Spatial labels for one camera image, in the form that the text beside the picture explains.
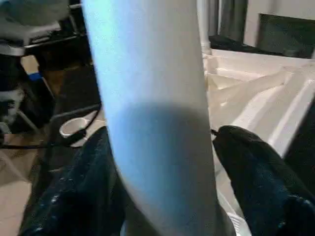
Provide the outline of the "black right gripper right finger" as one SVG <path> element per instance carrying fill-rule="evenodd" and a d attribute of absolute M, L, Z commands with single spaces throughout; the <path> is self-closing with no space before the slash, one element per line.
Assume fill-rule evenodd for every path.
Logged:
<path fill-rule="evenodd" d="M 268 143 L 238 126 L 212 134 L 253 236 L 315 234 L 315 196 Z"/>

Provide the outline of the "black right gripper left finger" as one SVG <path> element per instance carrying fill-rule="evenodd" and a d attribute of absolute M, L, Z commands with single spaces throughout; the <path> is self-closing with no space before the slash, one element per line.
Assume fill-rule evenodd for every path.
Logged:
<path fill-rule="evenodd" d="M 25 210 L 19 235 L 118 236 L 124 220 L 123 188 L 104 126 Z"/>

